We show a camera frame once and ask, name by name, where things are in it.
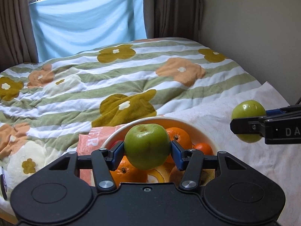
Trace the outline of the small mandarin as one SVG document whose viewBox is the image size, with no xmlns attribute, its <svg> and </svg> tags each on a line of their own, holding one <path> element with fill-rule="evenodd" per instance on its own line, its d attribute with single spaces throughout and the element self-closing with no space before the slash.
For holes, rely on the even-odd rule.
<svg viewBox="0 0 301 226">
<path fill-rule="evenodd" d="M 193 148 L 202 151 L 204 155 L 210 155 L 210 156 L 214 155 L 214 152 L 208 143 L 201 142 L 195 144 Z"/>
</svg>

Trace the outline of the large orange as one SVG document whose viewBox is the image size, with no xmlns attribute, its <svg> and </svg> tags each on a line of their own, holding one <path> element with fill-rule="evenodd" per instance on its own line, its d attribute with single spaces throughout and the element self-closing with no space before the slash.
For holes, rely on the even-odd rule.
<svg viewBox="0 0 301 226">
<path fill-rule="evenodd" d="M 116 187 L 119 187 L 121 183 L 146 183 L 148 178 L 147 172 L 134 167 L 126 156 L 123 156 L 116 171 L 110 171 L 110 173 Z"/>
</svg>

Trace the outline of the red cherry tomato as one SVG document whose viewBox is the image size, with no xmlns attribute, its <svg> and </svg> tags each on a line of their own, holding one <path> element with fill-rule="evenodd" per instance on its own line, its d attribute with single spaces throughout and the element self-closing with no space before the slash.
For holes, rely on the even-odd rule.
<svg viewBox="0 0 301 226">
<path fill-rule="evenodd" d="M 117 143 L 122 142 L 122 140 L 117 140 L 113 144 L 111 144 L 110 149 L 112 149 Z"/>
</svg>

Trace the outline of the pink printed cloth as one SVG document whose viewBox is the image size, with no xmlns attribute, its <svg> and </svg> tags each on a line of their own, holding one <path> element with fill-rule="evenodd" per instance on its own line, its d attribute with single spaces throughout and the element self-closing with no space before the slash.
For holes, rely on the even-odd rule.
<svg viewBox="0 0 301 226">
<path fill-rule="evenodd" d="M 123 124 L 115 127 L 96 127 L 92 128 L 89 134 L 80 134 L 77 153 L 80 156 L 90 155 L 93 151 L 101 148 L 105 141 L 121 127 Z"/>
</svg>

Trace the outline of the cream duck-print bowl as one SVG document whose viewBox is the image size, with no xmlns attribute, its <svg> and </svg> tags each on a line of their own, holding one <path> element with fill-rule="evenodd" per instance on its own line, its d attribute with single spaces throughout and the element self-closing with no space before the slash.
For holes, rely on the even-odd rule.
<svg viewBox="0 0 301 226">
<path fill-rule="evenodd" d="M 132 127 L 134 127 L 135 125 L 138 125 L 138 124 L 159 124 L 162 127 L 164 127 L 164 129 L 171 128 L 171 127 L 177 127 L 177 128 L 185 130 L 191 137 L 191 141 L 192 141 L 192 148 L 190 148 L 188 150 L 194 149 L 193 146 L 195 144 L 204 142 L 204 143 L 208 143 L 214 152 L 214 155 L 212 155 L 212 156 L 204 155 L 203 169 L 214 169 L 216 167 L 216 165 L 217 165 L 217 157 L 215 156 L 216 150 L 215 150 L 213 143 L 207 137 L 207 135 L 205 135 L 204 132 L 202 132 L 200 129 L 194 127 L 193 125 L 191 125 L 185 121 L 170 118 L 170 117 L 148 117 L 148 118 L 143 118 L 141 120 L 133 121 L 129 124 L 126 124 L 123 127 L 121 127 L 120 129 L 118 129 L 117 131 L 115 131 L 105 141 L 104 147 L 110 150 L 111 144 L 113 144 L 115 141 L 122 140 L 124 142 L 125 135 L 127 134 L 127 132 Z M 171 164 L 175 165 L 175 163 L 171 157 L 171 154 L 168 156 L 168 159 L 166 160 L 165 163 L 171 163 Z"/>
</svg>

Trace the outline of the white tray cloth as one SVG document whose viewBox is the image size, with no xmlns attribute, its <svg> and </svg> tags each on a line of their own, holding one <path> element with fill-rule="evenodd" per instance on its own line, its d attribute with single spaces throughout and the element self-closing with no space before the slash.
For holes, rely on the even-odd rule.
<svg viewBox="0 0 301 226">
<path fill-rule="evenodd" d="M 285 192 L 286 204 L 278 221 L 281 225 L 300 225 L 300 145 L 266 145 L 241 141 L 230 130 L 233 109 L 243 101 L 253 99 L 265 109 L 288 106 L 284 97 L 270 83 L 219 98 L 208 104 L 168 113 L 198 126 L 218 146 L 276 182 Z"/>
</svg>

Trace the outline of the floral striped quilt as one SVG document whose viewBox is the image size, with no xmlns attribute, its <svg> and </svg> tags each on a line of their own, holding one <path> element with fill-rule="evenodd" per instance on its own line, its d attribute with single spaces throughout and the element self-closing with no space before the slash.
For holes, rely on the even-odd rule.
<svg viewBox="0 0 301 226">
<path fill-rule="evenodd" d="M 259 85 L 234 60 L 172 37 L 8 68 L 1 73 L 1 202 L 93 127 L 189 109 Z"/>
</svg>

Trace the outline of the black key fob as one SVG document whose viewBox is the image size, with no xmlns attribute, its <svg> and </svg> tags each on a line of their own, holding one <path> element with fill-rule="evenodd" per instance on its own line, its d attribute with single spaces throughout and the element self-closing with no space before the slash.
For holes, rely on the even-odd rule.
<svg viewBox="0 0 301 226">
<path fill-rule="evenodd" d="M 0 186 L 1 186 L 1 192 L 3 195 L 4 200 L 7 200 L 7 184 L 6 184 L 6 180 L 5 180 L 5 173 L 4 173 L 4 168 L 1 167 L 0 170 L 1 174 L 0 174 Z"/>
</svg>

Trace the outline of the light blue window sheet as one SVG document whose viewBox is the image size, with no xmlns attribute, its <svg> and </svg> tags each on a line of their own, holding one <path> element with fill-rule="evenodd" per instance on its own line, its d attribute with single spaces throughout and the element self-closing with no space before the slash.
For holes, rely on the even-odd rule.
<svg viewBox="0 0 301 226">
<path fill-rule="evenodd" d="M 43 0 L 29 9 L 40 62 L 146 38 L 143 0 Z"/>
</svg>

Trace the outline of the left brown curtain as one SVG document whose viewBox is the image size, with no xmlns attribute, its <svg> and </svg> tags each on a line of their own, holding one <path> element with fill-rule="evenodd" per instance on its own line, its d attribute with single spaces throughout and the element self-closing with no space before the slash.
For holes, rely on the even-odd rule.
<svg viewBox="0 0 301 226">
<path fill-rule="evenodd" d="M 28 0 L 1 0 L 1 71 L 38 63 Z"/>
</svg>

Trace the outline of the brown curtain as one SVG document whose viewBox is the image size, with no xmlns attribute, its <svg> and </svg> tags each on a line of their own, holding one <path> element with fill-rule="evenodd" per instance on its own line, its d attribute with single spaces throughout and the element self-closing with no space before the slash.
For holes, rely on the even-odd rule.
<svg viewBox="0 0 301 226">
<path fill-rule="evenodd" d="M 1 0 L 1 71 L 38 63 L 28 0 Z"/>
<path fill-rule="evenodd" d="M 146 36 L 199 42 L 202 13 L 203 0 L 143 0 Z"/>
</svg>

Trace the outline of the right brown curtain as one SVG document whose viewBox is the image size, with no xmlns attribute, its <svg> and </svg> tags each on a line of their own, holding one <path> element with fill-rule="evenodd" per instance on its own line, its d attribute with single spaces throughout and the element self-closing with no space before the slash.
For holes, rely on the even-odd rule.
<svg viewBox="0 0 301 226">
<path fill-rule="evenodd" d="M 203 0 L 143 0 L 146 36 L 199 42 L 202 13 Z"/>
</svg>

